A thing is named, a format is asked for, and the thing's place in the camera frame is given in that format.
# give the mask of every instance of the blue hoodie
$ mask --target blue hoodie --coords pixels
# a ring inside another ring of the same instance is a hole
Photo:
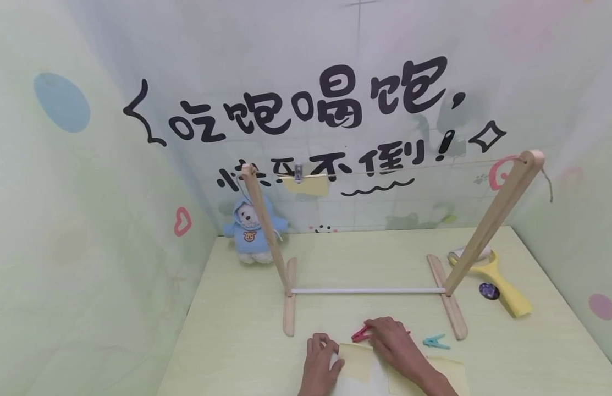
[[[233,223],[225,224],[222,228],[222,233],[227,238],[235,239],[235,250],[238,253],[264,253],[269,250],[268,243],[264,237],[264,231],[262,226],[258,225],[255,228],[247,228],[240,223],[238,217],[238,209],[242,204],[251,204],[251,201],[244,197],[235,203],[233,208]],[[264,204],[267,207],[268,217],[270,218],[271,225],[278,233],[285,233],[288,230],[288,221],[284,218],[277,217],[273,213],[273,207],[270,205],[270,201],[264,196]]]

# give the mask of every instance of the blue circle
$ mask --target blue circle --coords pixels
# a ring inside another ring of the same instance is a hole
[[[497,300],[500,297],[500,289],[498,289],[492,283],[482,283],[479,285],[479,293],[484,296],[485,299]]]
[[[40,73],[32,82],[35,96],[46,115],[61,129],[81,132],[90,121],[90,105],[70,80],[55,73]]]

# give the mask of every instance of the hand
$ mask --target hand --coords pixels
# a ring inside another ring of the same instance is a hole
[[[365,324],[372,326],[370,344],[376,353],[401,375],[429,396],[457,396],[447,378],[430,365],[401,322],[380,317]]]
[[[304,376],[298,396],[330,395],[345,364],[343,359],[339,359],[330,368],[332,353],[339,353],[339,344],[332,341],[327,334],[315,333],[307,341]]]

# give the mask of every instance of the yellow handle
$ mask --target yellow handle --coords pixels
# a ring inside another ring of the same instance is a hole
[[[484,274],[500,289],[500,298],[514,317],[520,317],[532,312],[532,305],[519,291],[504,279],[496,268],[485,268]]]

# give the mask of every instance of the teddy bear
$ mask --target teddy bear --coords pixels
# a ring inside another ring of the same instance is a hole
[[[273,230],[279,237],[279,233],[285,233],[288,230],[288,221],[276,216],[268,198],[263,196],[263,199]],[[240,261],[246,264],[273,262],[255,208],[245,197],[235,203],[233,220],[234,222],[223,226],[222,232],[225,237],[234,238],[235,250],[238,252]]]

